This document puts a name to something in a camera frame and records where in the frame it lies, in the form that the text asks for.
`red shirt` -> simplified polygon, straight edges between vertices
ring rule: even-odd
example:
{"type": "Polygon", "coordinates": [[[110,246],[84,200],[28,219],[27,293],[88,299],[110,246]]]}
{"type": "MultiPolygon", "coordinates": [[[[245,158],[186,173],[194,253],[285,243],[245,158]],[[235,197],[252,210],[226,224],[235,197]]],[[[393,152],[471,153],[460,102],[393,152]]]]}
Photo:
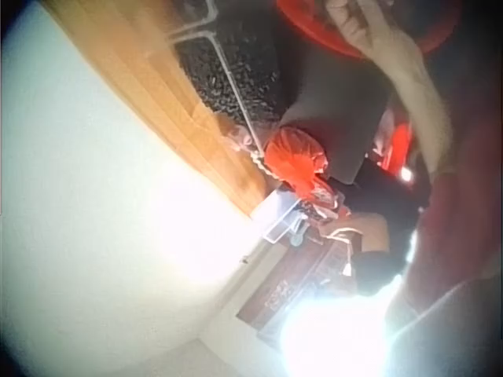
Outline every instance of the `red shirt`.
{"type": "Polygon", "coordinates": [[[501,246],[501,126],[470,130],[455,174],[438,176],[417,226],[416,255],[402,294],[422,313],[476,277],[501,246]]]}

